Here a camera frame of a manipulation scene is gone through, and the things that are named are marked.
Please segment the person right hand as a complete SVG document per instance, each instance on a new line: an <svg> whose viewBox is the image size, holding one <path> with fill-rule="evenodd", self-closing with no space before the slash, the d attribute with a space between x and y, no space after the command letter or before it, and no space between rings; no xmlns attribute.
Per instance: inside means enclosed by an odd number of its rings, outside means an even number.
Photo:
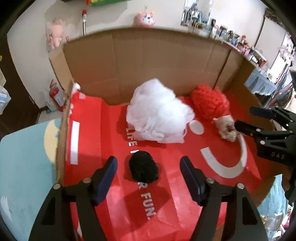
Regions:
<svg viewBox="0 0 296 241"><path fill-rule="evenodd" d="M282 172L282 187L288 204L295 202L295 168L285 167Z"/></svg>

